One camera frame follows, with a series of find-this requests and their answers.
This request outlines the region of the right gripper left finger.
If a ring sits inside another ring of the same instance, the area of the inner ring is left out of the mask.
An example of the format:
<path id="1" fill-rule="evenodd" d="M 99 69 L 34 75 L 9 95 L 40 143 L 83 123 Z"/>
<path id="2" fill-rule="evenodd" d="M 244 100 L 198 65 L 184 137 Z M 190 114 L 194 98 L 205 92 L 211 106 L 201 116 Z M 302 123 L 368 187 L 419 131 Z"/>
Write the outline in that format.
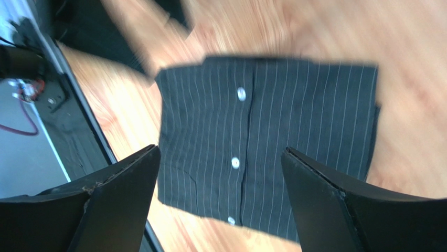
<path id="1" fill-rule="evenodd" d="M 1 251 L 161 251 L 147 221 L 160 159 L 149 145 L 35 196 L 1 199 Z"/>

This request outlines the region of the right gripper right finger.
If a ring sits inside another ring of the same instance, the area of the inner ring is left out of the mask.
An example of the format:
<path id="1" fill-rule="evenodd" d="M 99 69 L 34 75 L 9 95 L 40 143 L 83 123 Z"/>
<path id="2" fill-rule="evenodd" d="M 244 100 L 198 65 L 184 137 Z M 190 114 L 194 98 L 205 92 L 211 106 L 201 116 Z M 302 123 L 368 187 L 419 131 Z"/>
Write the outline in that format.
<path id="1" fill-rule="evenodd" d="M 377 187 L 292 148 L 281 164 L 303 251 L 446 251 L 446 199 Z"/>

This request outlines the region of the dark pinstriped long sleeve shirt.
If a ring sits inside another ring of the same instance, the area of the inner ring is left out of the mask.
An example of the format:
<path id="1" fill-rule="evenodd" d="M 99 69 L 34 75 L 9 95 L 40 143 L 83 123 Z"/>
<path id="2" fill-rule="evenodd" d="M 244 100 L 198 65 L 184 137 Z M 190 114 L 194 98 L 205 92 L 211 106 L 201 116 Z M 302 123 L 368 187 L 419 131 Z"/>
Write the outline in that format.
<path id="1" fill-rule="evenodd" d="M 294 148 L 365 180 L 378 68 L 293 58 L 209 57 L 161 70 L 158 199 L 297 242 L 281 168 Z"/>

